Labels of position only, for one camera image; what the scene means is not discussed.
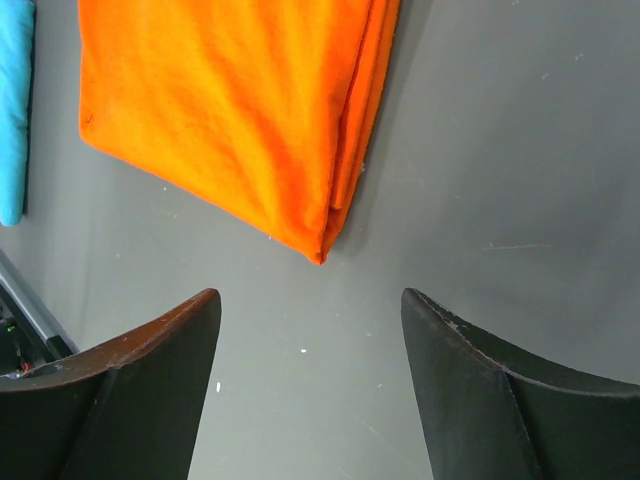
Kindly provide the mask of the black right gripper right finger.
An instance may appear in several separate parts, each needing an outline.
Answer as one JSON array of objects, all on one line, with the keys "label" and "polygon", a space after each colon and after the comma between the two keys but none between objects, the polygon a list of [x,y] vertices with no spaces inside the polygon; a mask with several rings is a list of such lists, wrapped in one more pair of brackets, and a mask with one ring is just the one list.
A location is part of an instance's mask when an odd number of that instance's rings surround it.
[{"label": "black right gripper right finger", "polygon": [[414,288],[401,321],[434,478],[638,478],[638,385],[546,360]]}]

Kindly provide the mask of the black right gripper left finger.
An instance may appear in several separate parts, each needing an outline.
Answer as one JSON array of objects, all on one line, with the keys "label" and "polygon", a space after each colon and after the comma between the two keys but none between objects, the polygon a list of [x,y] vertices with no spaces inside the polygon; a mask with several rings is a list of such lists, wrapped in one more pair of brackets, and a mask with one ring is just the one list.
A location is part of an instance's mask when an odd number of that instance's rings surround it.
[{"label": "black right gripper left finger", "polygon": [[4,479],[185,479],[209,385],[221,298],[1,379]]}]

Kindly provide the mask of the orange t-shirt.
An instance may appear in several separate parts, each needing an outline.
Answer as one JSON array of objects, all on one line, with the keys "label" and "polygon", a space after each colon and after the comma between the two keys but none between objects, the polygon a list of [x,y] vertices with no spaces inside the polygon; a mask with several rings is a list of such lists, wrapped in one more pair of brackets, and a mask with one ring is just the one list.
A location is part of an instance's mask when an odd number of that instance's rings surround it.
[{"label": "orange t-shirt", "polygon": [[325,261],[380,105],[396,1],[82,1],[89,146]]}]

